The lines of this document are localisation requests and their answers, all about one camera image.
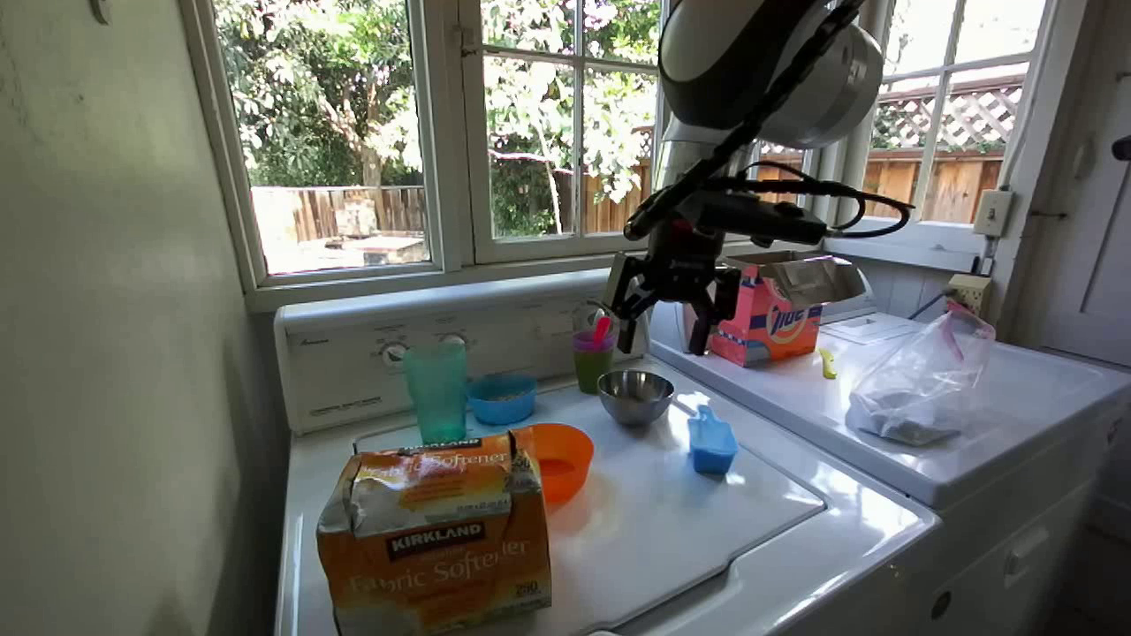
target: green foliage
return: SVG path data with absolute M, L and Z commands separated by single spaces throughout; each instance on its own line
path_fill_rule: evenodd
M 542 54 L 653 61 L 656 0 L 483 0 L 483 43 Z M 222 64 L 253 185 L 418 185 L 409 23 L 404 0 L 216 0 Z M 573 152 L 573 84 L 587 130 Z M 653 77 L 483 57 L 494 230 L 555 233 L 584 158 L 603 197 L 637 187 Z

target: white wall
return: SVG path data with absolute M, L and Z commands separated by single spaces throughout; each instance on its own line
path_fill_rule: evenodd
M 1063 204 L 1062 187 L 1063 187 L 1063 175 L 1079 175 L 1073 164 L 1079 164 L 1079 149 L 1082 149 L 1082 130 L 1103 128 L 1106 111 L 1093 111 L 1093 107 L 1116 101 L 1122 81 L 1112 81 L 1112 68 L 1123 68 L 1123 57 L 1128 57 L 1123 23 L 1131 10 L 1123 0 L 1095 0 L 1086 10 L 1073 5 L 1063 5 L 1062 15 L 1079 15 L 1082 48 L 1073 51 L 1070 61 L 1062 61 L 1062 68 L 1070 71 L 1070 81 L 1067 81 L 1063 111 L 1056 112 L 1052 152 L 1044 158 L 1045 164 L 1044 187 L 1031 197 L 1031 204 L 1044 214 Z M 1023 257 L 1018 257 L 1023 271 L 1013 277 L 1013 295 L 1010 295 L 1013 307 L 1009 310 L 1009 320 L 1013 322 L 1013 330 L 1010 330 L 1013 342 L 1050 348 L 1056 353 L 1082 353 L 1082 349 L 1070 349 L 1070 342 L 1050 340 L 1040 330 L 1040 322 L 1031 320 L 1031 316 L 1045 310 L 1050 302 L 1073 303 L 1073 297 L 1050 295 L 1052 284 L 1050 284 L 1050 277 L 1044 277 L 1045 264 L 1089 271 L 1093 268 L 1089 257 L 1095 257 L 1103 253 L 1100 241 L 1095 246 L 1073 241 L 1067 249 L 1052 241 L 1052 233 L 1082 236 L 1082 223 L 1086 220 L 1079 220 L 1073 233 L 1067 233 L 1067 223 L 1050 223 L 1050 220 L 1029 223 L 1029 226 L 1013 223 L 1010 233 L 1013 233 L 1018 249 L 1009 249 L 1013 254 L 1023 253 Z M 1095 495 L 1093 525 L 1103 534 L 1131 546 L 1131 433 L 1123 433 L 1123 441 L 1110 455 L 1110 468 L 1106 468 L 1100 495 Z
M 862 257 L 848 257 L 848 261 L 854 261 L 868 277 L 881 310 L 912 320 L 917 310 L 927 307 L 918 322 L 931 322 L 943 310 L 943 303 L 941 302 L 933 303 L 933 297 L 947 290 L 952 271 L 862 261 Z
M 266 632 L 284 422 L 173 0 L 0 0 L 0 632 Z

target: cable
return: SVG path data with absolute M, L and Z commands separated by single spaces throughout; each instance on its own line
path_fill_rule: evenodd
M 862 241 L 862 236 L 888 236 L 888 233 L 899 233 L 900 226 L 910 226 L 912 220 L 912 204 L 910 202 L 899 202 L 899 197 L 882 197 L 882 194 L 874 194 L 874 191 L 854 191 L 848 185 L 838 185 L 838 181 L 818 181 L 788 164 L 769 164 L 769 158 L 759 158 L 759 164 L 751 164 L 751 165 L 773 165 L 773 169 L 784 169 L 798 181 L 734 181 L 734 178 L 714 178 L 705 185 L 705 191 L 752 191 L 752 194 L 808 194 L 808 197 L 853 197 L 854 202 L 854 217 L 841 226 L 833 226 L 827 236 L 848 236 L 848 241 Z M 878 204 L 888 204 L 899 214 L 894 223 L 888 226 L 878 226 L 878 230 L 853 230 L 862 223 L 866 217 L 866 204 L 878 202 Z
M 935 302 L 954 297 L 954 290 L 941 290 L 933 295 L 927 303 L 918 303 L 910 320 L 918 322 L 918 316 L 927 316 Z

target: appliance lid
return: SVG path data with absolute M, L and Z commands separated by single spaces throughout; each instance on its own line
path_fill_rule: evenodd
M 1070 434 L 1073 422 L 1122 410 L 1131 396 L 1122 372 L 996 342 L 968 396 L 968 425 L 952 441 L 906 449 L 853 433 L 845 410 L 854 383 L 918 330 L 894 316 L 824 326 L 818 349 L 833 349 L 833 383 L 814 364 L 818 353 L 773 369 L 739 369 L 653 342 L 653 356 L 933 509 L 1013 468 L 1010 461 L 1029 455 L 1040 441 Z
M 595 438 L 587 488 L 549 514 L 550 528 L 550 607 L 493 624 L 503 632 L 595 632 L 641 619 L 672 599 L 720 575 L 739 556 L 819 515 L 827 502 L 752 455 L 745 446 L 726 476 L 705 476 L 689 468 L 689 416 L 672 407 L 648 433 L 617 429 L 602 403 L 573 390 L 542 393 L 535 422 L 560 422 Z M 349 434 L 341 453 L 319 453 L 322 480 L 349 455 Z M 363 449 L 415 449 L 415 429 L 366 438 Z M 324 626 L 332 607 L 319 558 L 303 558 L 303 586 L 313 589 Z

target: window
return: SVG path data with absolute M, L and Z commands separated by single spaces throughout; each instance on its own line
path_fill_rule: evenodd
M 614 236 L 648 187 L 656 0 L 483 0 L 489 254 Z
M 253 290 L 624 246 L 656 0 L 212 5 L 196 36 Z
M 1045 0 L 888 0 L 882 84 L 862 187 L 917 202 L 921 223 L 976 223 L 1003 178 Z
M 266 277 L 430 261 L 404 0 L 216 0 Z

